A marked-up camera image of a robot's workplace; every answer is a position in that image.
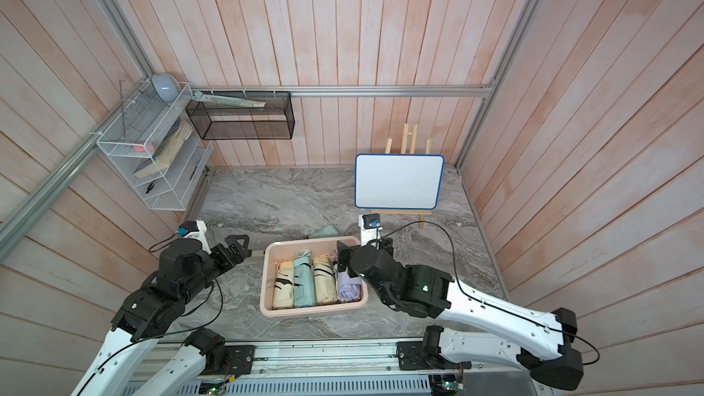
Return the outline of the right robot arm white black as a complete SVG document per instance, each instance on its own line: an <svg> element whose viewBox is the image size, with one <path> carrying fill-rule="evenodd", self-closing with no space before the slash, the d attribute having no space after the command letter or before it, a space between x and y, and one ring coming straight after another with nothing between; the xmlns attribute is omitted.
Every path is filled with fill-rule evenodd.
<svg viewBox="0 0 704 396"><path fill-rule="evenodd" d="M404 266L392 256L391 241L385 242L384 249L337 242L337 266L363 280L393 311L473 326L497 338L485 348L462 348L460 333L428 328L423 359L432 364L440 359L503 363L527 370L533 380L552 388L579 387L584 363L573 346L578 333L573 311L534 311L482 293L445 271Z"/></svg>

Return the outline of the beige striped umbrella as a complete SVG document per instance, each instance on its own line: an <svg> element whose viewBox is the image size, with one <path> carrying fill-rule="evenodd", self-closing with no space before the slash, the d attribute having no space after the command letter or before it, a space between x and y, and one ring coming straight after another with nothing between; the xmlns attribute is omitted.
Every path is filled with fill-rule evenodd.
<svg viewBox="0 0 704 396"><path fill-rule="evenodd" d="M313 257L313 284L317 305L335 304L337 302L337 278L330 256Z"/></svg>

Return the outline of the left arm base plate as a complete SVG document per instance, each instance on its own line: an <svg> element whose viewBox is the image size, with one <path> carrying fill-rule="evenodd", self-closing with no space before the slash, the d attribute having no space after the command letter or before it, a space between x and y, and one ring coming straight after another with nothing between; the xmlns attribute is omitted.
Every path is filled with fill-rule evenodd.
<svg viewBox="0 0 704 396"><path fill-rule="evenodd" d="M254 345L216 346L212 353L206 355L203 375L223 375L239 377L251 374L255 357Z"/></svg>

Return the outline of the purple umbrella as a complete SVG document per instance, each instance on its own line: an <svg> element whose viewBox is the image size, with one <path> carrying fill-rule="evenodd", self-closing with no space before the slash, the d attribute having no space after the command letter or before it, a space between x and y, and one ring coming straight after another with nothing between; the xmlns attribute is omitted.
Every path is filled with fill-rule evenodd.
<svg viewBox="0 0 704 396"><path fill-rule="evenodd" d="M362 297L362 280L350 277L346 271L337 272L337 296L343 304L358 302Z"/></svg>

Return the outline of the pink plastic storage box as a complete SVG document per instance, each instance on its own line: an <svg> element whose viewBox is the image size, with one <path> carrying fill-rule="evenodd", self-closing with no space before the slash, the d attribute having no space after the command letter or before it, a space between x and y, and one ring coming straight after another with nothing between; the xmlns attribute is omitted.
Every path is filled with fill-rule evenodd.
<svg viewBox="0 0 704 396"><path fill-rule="evenodd" d="M294 260L296 255L304 250L311 251L311 256L334 255L337 242L347 246L357 246L360 241L355 236L337 236L336 238L317 238L274 242L264 252L264 266L261 278L260 311L268 318L295 318L328 315L341 312L359 310L365 307L370 298L370 291L366 284L361 286L361 297L357 302L347 304L327 304L322 306L306 307L301 309L275 310L273 297L275 289L276 271L278 263L282 260Z"/></svg>

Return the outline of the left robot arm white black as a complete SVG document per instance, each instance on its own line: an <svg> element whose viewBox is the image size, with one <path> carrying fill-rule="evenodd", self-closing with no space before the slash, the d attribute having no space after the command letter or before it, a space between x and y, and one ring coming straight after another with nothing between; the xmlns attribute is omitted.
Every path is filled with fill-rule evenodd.
<svg viewBox="0 0 704 396"><path fill-rule="evenodd" d="M185 316L186 306L206 287L219 290L218 279L251 255L249 236L230 235L225 243L208 247L205 239L181 236L159 255L159 268L128 295L111 321L104 343L75 395L119 395L146 355L171 325ZM224 337L207 324L183 330L186 339L175 357L137 391L143 395L172 395L203 372L230 379L247 372L250 357L240 359Z"/></svg>

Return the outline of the beige umbrella black band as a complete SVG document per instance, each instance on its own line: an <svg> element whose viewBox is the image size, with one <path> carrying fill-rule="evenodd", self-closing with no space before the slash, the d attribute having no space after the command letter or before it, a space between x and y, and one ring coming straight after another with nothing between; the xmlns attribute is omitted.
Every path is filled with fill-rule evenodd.
<svg viewBox="0 0 704 396"><path fill-rule="evenodd" d="M292 260L284 260L277 266L272 308L292 309L294 303L294 266Z"/></svg>

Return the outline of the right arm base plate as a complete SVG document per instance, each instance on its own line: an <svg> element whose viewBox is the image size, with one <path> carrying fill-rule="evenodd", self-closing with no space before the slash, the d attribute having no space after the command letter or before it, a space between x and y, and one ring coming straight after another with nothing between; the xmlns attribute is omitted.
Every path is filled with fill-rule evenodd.
<svg viewBox="0 0 704 396"><path fill-rule="evenodd" d="M440 347L432 342L401 341L396 344L401 370L460 370L472 369L470 361L451 362L440 355Z"/></svg>

